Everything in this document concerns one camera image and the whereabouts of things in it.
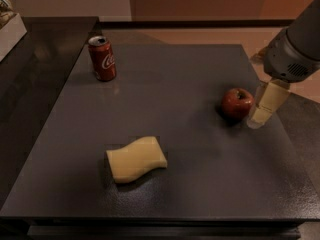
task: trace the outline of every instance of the gray table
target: gray table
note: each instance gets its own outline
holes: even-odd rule
[[[278,116],[259,129],[218,113],[259,81],[239,45],[114,46],[98,82],[85,47],[0,216],[157,223],[320,219],[319,198]],[[114,184],[106,149],[157,136],[168,169]]]

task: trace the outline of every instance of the can logo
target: can logo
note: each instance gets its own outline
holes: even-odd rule
[[[109,68],[112,64],[114,64],[114,57],[112,56],[111,53],[107,54],[107,56],[103,59],[102,61],[102,68],[107,69]]]

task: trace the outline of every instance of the floor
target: floor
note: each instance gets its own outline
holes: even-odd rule
[[[105,30],[113,44],[241,44],[260,80],[270,77],[263,71],[258,53],[268,45],[281,28],[228,29],[137,29]],[[320,103],[320,70],[303,82],[291,84],[291,92]],[[313,182],[320,194],[320,181]],[[320,223],[304,223],[299,227],[301,240],[320,239]]]

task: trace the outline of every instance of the red soda can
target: red soda can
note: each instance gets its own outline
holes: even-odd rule
[[[116,77],[116,65],[109,40],[104,36],[89,39],[89,53],[96,77],[100,81],[110,81]]]

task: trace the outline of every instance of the can lid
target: can lid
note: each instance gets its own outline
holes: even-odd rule
[[[102,46],[107,42],[108,42],[108,39],[105,36],[94,36],[94,37],[91,37],[88,41],[88,43],[93,46]]]

